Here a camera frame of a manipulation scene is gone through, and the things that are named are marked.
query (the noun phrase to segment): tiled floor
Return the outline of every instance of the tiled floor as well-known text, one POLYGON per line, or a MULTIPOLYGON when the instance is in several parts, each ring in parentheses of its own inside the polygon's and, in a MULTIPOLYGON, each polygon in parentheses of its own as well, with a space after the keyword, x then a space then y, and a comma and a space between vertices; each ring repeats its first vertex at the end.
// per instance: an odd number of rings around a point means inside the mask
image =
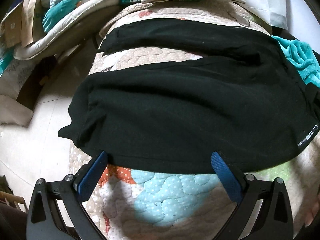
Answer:
POLYGON ((56 181, 69 173, 70 141, 57 134, 71 122, 69 104, 94 57, 90 40, 58 78, 45 85, 28 127, 0 125, 0 175, 6 175, 14 194, 24 197, 27 205, 37 179, 56 181))

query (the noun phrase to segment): teal plush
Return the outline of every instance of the teal plush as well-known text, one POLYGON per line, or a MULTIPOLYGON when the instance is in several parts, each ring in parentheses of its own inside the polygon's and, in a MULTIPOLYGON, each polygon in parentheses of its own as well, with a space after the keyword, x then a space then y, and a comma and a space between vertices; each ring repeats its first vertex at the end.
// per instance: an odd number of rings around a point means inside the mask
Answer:
POLYGON ((51 7, 42 21, 45 33, 48 33, 63 17, 72 12, 81 0, 63 0, 51 7))
POLYGON ((320 66, 310 45, 299 40, 272 37, 279 42, 285 57, 296 67, 305 84, 313 83, 320 88, 320 66))

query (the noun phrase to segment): patchwork quilt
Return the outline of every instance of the patchwork quilt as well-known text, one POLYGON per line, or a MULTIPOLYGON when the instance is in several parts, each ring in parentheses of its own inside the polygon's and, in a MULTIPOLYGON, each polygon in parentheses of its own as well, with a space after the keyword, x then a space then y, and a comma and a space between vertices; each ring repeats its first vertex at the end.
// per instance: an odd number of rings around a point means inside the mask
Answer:
MULTIPOLYGON (((269 35, 254 16, 231 2, 164 2, 127 7, 101 30, 103 37, 123 24, 150 18, 179 18, 251 28, 269 35)), ((137 65, 199 59, 190 51, 142 47, 111 55, 96 55, 91 73, 116 71, 137 65)), ((320 183, 320 134, 293 160, 253 172, 258 179, 284 179, 294 229, 303 225, 305 212, 316 198, 320 183)), ((70 145, 70 173, 89 162, 90 156, 70 145)), ((259 211, 255 207, 242 237, 249 234, 259 211)), ((236 204, 231 202, 216 174, 164 174, 108 165, 86 211, 109 240, 209 240, 221 229, 236 204)))

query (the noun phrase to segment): brown cardboard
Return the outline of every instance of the brown cardboard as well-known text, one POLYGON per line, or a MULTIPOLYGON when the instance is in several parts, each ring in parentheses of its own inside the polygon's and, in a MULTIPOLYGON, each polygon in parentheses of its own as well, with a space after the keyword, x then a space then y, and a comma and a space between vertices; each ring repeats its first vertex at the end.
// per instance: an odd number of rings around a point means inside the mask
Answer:
POLYGON ((24 0, 21 21, 21 46, 38 41, 44 37, 45 33, 42 26, 43 8, 41 0, 24 0))
POLYGON ((21 12, 22 2, 13 8, 2 20, 7 48, 13 47, 21 42, 21 12))

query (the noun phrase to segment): silver bolt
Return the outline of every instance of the silver bolt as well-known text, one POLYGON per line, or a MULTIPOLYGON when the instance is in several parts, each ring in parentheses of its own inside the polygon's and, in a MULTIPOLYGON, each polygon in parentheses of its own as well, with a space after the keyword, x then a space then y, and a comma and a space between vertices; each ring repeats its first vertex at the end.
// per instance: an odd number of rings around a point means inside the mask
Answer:
POLYGON ((72 174, 69 174, 69 175, 67 175, 64 179, 65 179, 66 181, 71 181, 71 180, 73 180, 73 175, 72 175, 72 174))
POLYGON ((245 177, 246 177, 247 180, 249 180, 249 181, 253 181, 253 180, 254 180, 254 176, 253 176, 252 174, 247 174, 245 177))
POLYGON ((38 179, 38 180, 37 180, 37 184, 38 184, 38 185, 42 184, 42 182, 44 182, 44 179, 38 179))
POLYGON ((277 182, 278 182, 279 184, 282 184, 282 183, 283 183, 283 179, 281 179, 281 178, 277 178, 276 180, 277 180, 277 182))

